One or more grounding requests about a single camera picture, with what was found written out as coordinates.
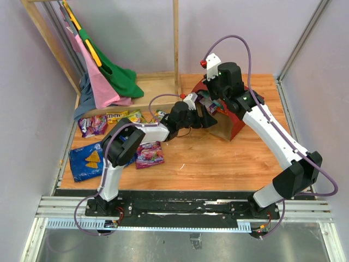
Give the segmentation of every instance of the metal floor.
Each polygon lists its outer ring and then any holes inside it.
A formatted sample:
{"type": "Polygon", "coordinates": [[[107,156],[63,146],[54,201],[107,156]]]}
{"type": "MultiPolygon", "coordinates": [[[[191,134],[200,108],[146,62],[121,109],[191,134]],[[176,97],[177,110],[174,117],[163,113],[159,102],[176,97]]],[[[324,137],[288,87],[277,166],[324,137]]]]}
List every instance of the metal floor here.
{"type": "Polygon", "coordinates": [[[92,237],[75,229],[47,229],[37,262],[330,261],[317,223],[285,223],[263,241],[243,233],[202,233],[199,245],[190,237],[160,231],[92,237]]]}

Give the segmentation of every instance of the red cap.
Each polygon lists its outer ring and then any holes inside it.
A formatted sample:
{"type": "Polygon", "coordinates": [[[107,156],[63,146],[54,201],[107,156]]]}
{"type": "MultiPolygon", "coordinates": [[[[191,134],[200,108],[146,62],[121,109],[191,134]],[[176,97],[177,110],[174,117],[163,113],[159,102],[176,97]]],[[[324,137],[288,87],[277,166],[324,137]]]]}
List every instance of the red cap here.
{"type": "Polygon", "coordinates": [[[202,68],[206,69],[207,62],[204,61],[204,60],[201,60],[201,61],[200,61],[200,65],[202,66],[202,68]]]}

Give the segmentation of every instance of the clothes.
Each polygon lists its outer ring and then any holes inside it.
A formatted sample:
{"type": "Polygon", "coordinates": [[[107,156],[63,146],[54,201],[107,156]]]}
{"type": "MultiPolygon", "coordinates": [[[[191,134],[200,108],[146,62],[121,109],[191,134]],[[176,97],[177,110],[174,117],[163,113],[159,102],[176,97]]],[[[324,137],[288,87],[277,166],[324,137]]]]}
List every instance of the clothes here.
{"type": "MultiPolygon", "coordinates": [[[[118,95],[118,93],[113,89],[113,87],[109,84],[106,78],[99,71],[97,65],[95,64],[91,55],[89,54],[86,47],[84,46],[76,29],[75,28],[71,29],[71,27],[74,25],[69,21],[67,14],[64,13],[65,9],[64,8],[62,9],[63,9],[62,14],[66,20],[68,37],[73,46],[73,49],[75,52],[80,52],[85,59],[88,75],[92,85],[96,108],[102,109],[107,107],[110,104],[119,104],[121,97],[118,95]]],[[[126,100],[122,98],[122,101],[123,101],[122,104],[124,105],[126,100]]],[[[132,104],[130,98],[127,100],[127,104],[128,105],[132,104]]]]}
{"type": "MultiPolygon", "coordinates": [[[[80,105],[75,109],[74,121],[78,121],[86,112],[96,108],[91,81],[87,73],[84,73],[84,75],[82,76],[82,79],[80,81],[80,88],[80,105]]],[[[120,97],[120,100],[117,103],[118,105],[132,104],[131,98],[129,97],[120,97]]]]}
{"type": "Polygon", "coordinates": [[[123,69],[113,64],[91,41],[90,37],[84,29],[79,30],[79,35],[83,42],[88,39],[92,47],[96,51],[102,66],[99,67],[100,72],[108,80],[114,90],[124,97],[143,97],[144,92],[136,84],[136,73],[130,69],[123,69]]]}

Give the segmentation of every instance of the purple candy bag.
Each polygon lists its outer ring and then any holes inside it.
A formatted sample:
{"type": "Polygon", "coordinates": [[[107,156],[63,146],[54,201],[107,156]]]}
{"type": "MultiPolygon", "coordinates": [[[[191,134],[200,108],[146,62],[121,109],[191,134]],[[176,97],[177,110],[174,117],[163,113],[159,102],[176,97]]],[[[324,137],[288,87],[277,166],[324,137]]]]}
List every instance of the purple candy bag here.
{"type": "Polygon", "coordinates": [[[77,124],[79,125],[83,138],[89,138],[94,135],[103,135],[108,128],[106,115],[81,118],[77,124]]]}

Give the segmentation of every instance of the wooden post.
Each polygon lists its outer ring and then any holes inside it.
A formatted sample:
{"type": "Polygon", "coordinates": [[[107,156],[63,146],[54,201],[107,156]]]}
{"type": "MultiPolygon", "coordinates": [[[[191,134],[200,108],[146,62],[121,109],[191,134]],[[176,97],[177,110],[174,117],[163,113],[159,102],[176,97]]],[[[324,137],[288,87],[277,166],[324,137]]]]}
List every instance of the wooden post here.
{"type": "Polygon", "coordinates": [[[74,73],[72,67],[70,66],[69,61],[65,57],[63,49],[60,47],[58,41],[50,31],[46,21],[44,20],[43,16],[41,15],[40,11],[38,10],[37,6],[34,3],[34,2],[43,2],[43,1],[21,0],[21,2],[24,8],[27,10],[31,19],[33,20],[34,24],[38,28],[40,34],[45,39],[47,45],[51,49],[51,52],[55,56],[61,68],[63,69],[65,75],[67,76],[69,82],[73,86],[77,95],[80,96],[81,90],[79,85],[79,79],[74,73]]]}
{"type": "Polygon", "coordinates": [[[180,75],[178,66],[178,0],[173,0],[173,55],[174,55],[174,86],[178,94],[181,94],[180,75]]]}

